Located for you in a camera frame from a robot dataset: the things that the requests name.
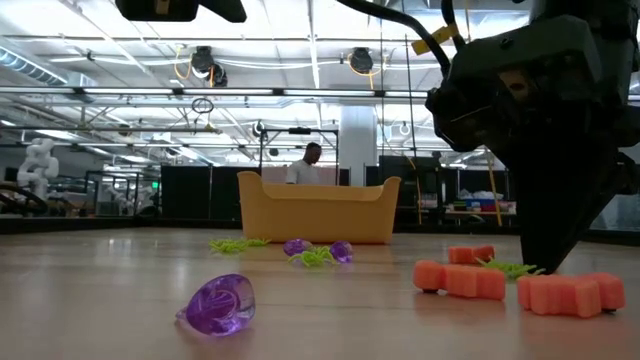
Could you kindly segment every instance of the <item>person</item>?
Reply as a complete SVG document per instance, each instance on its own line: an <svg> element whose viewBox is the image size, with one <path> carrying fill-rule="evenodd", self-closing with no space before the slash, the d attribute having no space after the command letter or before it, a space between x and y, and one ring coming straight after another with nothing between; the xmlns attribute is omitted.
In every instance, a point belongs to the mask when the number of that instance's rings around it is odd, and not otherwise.
<svg viewBox="0 0 640 360"><path fill-rule="evenodd" d="M313 166L320 160L322 147L314 142L307 144L302 160L298 160L287 169L287 184L298 185L318 185L320 177L317 169Z"/></svg>

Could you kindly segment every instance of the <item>wooden floor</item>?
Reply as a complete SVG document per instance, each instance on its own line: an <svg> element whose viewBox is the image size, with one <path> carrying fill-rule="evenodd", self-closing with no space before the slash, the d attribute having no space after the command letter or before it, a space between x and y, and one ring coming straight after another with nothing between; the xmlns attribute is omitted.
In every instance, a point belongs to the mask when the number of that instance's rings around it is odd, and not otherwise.
<svg viewBox="0 0 640 360"><path fill-rule="evenodd" d="M351 266L306 270L281 246L211 255L237 232L124 229L0 237L2 359L640 359L640 248L580 244L562 273L607 271L628 307L591 320L521 312L502 302L423 295L413 263L444 261L454 244L492 243L519 260L511 237L397 235L355 247ZM257 313L248 330L198 339L174 314L207 280L247 276Z"/></svg>

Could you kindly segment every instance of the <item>yellow plastic bin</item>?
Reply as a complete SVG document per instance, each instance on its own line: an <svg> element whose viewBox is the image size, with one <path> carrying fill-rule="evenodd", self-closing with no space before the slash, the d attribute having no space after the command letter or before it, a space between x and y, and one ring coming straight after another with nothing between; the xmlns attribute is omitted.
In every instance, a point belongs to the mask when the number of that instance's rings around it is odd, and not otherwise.
<svg viewBox="0 0 640 360"><path fill-rule="evenodd" d="M400 178L383 186L316 186L263 183L238 173L242 227L247 238L312 243L345 240L388 244L393 232Z"/></svg>

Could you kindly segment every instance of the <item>white pillar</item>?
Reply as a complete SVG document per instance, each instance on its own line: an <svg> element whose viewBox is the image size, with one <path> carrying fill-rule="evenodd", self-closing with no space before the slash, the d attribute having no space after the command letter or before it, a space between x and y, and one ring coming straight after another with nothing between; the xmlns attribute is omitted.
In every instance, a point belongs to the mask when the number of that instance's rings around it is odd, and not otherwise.
<svg viewBox="0 0 640 360"><path fill-rule="evenodd" d="M372 106L344 106L340 119L341 169L349 169L352 186L365 185L365 166L377 163L377 119Z"/></svg>

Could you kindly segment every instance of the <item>purple translucent toy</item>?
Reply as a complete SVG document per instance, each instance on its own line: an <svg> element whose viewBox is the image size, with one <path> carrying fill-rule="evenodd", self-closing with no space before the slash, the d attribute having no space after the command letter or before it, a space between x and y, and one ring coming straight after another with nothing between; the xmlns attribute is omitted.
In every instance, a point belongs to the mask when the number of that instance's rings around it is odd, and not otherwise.
<svg viewBox="0 0 640 360"><path fill-rule="evenodd" d="M251 282L229 274L204 284L176 317L203 334L224 336L247 327L255 313Z"/></svg>
<svg viewBox="0 0 640 360"><path fill-rule="evenodd" d="M353 247L348 241L338 241L329 248L333 258L340 264L347 264L353 260Z"/></svg>
<svg viewBox="0 0 640 360"><path fill-rule="evenodd" d="M302 239L289 240L284 243L282 249L287 256L302 254L304 251L311 249L313 245Z"/></svg>

